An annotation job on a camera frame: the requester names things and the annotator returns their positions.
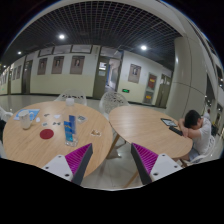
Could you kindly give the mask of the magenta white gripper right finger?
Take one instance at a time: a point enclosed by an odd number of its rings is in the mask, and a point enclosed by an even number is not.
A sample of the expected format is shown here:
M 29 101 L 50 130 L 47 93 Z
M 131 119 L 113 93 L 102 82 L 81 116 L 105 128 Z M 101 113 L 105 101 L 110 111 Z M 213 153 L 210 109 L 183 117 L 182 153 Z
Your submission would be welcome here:
M 131 154 L 143 185 L 147 185 L 182 169 L 167 154 L 156 154 L 136 143 L 131 144 Z

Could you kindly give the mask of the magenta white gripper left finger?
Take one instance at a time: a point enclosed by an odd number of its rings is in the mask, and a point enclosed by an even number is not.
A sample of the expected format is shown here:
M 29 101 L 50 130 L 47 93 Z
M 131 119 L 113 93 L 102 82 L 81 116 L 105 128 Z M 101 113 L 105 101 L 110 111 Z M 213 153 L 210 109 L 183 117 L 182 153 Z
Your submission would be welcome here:
M 66 156 L 57 155 L 44 165 L 42 169 L 76 185 L 80 185 L 92 154 L 92 144 L 87 144 Z

